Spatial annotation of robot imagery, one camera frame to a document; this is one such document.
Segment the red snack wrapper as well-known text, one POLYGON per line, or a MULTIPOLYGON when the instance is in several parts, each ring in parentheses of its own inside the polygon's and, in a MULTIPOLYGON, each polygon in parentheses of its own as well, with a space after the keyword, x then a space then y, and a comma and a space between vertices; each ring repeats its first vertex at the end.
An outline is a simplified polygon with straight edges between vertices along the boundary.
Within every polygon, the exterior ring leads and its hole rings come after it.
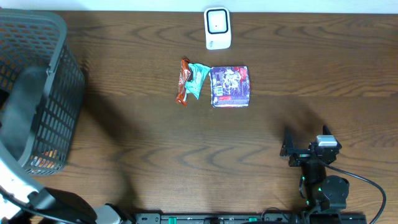
POLYGON ((189 68, 189 59, 183 58, 180 63, 180 76, 178 80, 178 93, 176 97, 176 102, 183 106, 187 106, 187 88, 185 84, 191 79, 192 71, 189 68))

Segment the purple Carefree pad package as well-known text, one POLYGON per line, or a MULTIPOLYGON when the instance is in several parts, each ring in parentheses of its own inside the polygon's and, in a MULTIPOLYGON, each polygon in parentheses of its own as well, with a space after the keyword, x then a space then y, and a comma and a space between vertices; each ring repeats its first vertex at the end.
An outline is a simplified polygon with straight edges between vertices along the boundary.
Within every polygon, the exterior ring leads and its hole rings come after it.
POLYGON ((247 66, 213 67, 210 81, 213 107, 240 108, 249 105, 251 84, 247 66))

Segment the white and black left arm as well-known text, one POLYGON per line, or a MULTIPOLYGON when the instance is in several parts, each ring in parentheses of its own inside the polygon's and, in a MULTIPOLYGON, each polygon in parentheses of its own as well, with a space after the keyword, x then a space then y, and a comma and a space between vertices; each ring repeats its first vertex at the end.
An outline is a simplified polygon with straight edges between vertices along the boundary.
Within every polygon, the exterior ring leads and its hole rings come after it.
POLYGON ((44 187, 1 145, 1 223, 135 223, 112 204, 92 208, 77 194, 44 187))

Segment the teal wipes packet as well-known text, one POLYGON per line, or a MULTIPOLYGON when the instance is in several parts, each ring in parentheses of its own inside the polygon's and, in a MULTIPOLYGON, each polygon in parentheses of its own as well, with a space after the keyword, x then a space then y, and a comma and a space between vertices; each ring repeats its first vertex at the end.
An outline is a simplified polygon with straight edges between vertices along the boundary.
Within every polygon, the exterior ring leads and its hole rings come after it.
POLYGON ((188 67, 192 71, 192 79, 186 82, 185 88, 187 89, 187 93, 193 94, 198 100, 206 76, 209 74, 211 68, 200 63, 189 63, 188 67))

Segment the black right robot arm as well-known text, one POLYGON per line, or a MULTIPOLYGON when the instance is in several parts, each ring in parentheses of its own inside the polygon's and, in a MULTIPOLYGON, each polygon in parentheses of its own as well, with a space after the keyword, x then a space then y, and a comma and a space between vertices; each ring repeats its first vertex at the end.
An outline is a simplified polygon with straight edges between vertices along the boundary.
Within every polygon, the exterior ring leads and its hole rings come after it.
POLYGON ((302 180, 299 189, 316 212, 340 211, 346 208, 349 182, 337 175, 327 175, 326 167, 336 160, 341 144, 327 126, 306 149, 295 147, 293 135, 285 129, 280 156, 289 158, 289 166, 300 167, 302 180))

